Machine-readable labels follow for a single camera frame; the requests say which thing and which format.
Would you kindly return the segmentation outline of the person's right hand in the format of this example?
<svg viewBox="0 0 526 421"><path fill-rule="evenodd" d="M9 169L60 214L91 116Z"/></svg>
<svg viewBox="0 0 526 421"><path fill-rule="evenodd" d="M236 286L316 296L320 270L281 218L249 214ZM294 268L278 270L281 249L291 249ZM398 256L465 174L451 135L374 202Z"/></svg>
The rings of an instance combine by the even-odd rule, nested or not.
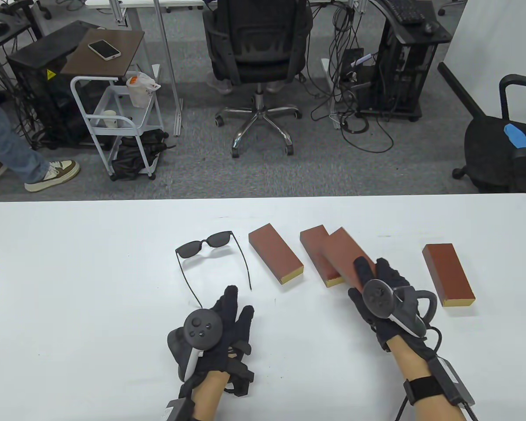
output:
<svg viewBox="0 0 526 421"><path fill-rule="evenodd" d="M433 359L437 353L425 341L437 311L437 297L412 287L384 258L377 259L375 269L363 257L355 259L353 266L363 290L352 287L348 296L381 348L390 352L388 341L400 336L421 358Z"/></svg>

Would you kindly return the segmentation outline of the person's left hand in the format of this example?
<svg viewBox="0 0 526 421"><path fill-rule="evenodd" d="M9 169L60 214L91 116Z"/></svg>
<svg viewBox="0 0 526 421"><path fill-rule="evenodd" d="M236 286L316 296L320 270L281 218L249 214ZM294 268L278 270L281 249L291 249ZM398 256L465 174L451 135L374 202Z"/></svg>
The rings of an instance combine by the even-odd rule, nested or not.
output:
<svg viewBox="0 0 526 421"><path fill-rule="evenodd" d="M178 365L183 383L180 395L188 396L207 378L209 372L229 375L227 393L247 395L254 373L242 359L250 355L252 306L238 308L238 289L228 286L211 308L193 311L184 325L167 335L167 346Z"/></svg>

